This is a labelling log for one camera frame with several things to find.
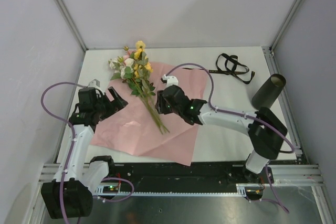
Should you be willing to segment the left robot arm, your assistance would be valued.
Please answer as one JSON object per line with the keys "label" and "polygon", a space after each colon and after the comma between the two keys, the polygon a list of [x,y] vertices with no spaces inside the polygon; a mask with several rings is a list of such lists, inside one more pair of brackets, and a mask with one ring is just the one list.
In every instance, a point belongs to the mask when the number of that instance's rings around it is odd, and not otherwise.
{"label": "left robot arm", "polygon": [[71,218],[90,215],[93,195],[102,181],[115,178],[111,156],[95,156],[85,172],[84,163],[90,142],[99,122],[119,112],[128,103],[113,87],[102,92],[97,85],[80,86],[79,102],[66,123],[71,129],[67,153],[50,182],[42,184],[41,195],[53,219],[69,223]]}

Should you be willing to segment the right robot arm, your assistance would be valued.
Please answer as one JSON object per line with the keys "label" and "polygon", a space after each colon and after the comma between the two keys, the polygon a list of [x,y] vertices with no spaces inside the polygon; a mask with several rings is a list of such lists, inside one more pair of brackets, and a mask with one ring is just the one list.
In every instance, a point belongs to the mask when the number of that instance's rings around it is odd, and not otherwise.
{"label": "right robot arm", "polygon": [[176,85],[157,92],[155,108],[159,114],[174,113],[189,125],[215,125],[248,136],[253,151],[244,163],[242,176],[249,183],[259,179],[265,166],[278,157],[288,132],[268,108],[254,113],[216,109],[205,100],[189,99]]}

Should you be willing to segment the pink rose stem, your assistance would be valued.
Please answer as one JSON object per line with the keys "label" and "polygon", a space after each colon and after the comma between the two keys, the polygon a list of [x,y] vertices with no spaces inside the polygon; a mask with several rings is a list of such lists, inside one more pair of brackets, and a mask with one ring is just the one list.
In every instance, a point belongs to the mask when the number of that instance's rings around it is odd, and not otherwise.
{"label": "pink rose stem", "polygon": [[130,51],[128,47],[125,47],[124,49],[127,53],[125,56],[118,56],[116,59],[113,60],[110,59],[108,61],[108,64],[113,70],[111,80],[121,80],[122,83],[125,83],[129,87],[132,95],[132,87],[130,86],[130,82],[133,74],[132,65],[134,64],[134,59],[131,54],[134,51]]}

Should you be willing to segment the black gold-lettered ribbon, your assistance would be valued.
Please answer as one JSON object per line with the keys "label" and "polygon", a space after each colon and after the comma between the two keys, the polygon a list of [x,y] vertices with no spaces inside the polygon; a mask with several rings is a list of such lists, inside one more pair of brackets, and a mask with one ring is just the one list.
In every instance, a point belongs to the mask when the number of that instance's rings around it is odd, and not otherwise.
{"label": "black gold-lettered ribbon", "polygon": [[249,85],[255,77],[255,72],[238,61],[237,55],[220,54],[215,60],[215,69],[207,69],[209,74],[232,76],[245,85]]}

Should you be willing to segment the pink wrapping paper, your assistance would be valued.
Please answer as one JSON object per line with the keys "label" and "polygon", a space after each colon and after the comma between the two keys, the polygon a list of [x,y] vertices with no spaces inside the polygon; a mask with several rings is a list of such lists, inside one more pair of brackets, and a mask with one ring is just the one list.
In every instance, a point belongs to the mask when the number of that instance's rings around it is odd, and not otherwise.
{"label": "pink wrapping paper", "polygon": [[[161,77],[173,66],[153,62],[154,69],[150,81],[155,93],[165,85]],[[207,74],[203,70],[176,69],[173,73],[186,96],[202,99],[207,84]],[[107,88],[113,87],[128,105],[120,112],[99,122],[91,145],[121,151],[133,156],[164,159],[190,166],[194,153],[198,126],[187,124],[176,114],[160,115],[169,132],[161,134],[148,110],[138,97],[131,95],[129,87],[121,80],[111,80]]]}

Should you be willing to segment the yellow flower bunch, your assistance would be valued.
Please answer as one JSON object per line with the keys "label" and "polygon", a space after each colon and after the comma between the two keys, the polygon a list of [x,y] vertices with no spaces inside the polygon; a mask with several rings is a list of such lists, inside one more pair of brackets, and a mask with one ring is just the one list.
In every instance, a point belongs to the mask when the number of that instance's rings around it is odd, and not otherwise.
{"label": "yellow flower bunch", "polygon": [[153,67],[145,53],[145,43],[139,40],[136,42],[135,48],[136,50],[131,54],[134,59],[134,64],[132,65],[133,74],[130,82],[132,95],[140,98],[160,133],[168,133],[168,128],[164,125],[155,109],[155,86],[154,83],[149,80],[153,72]]}

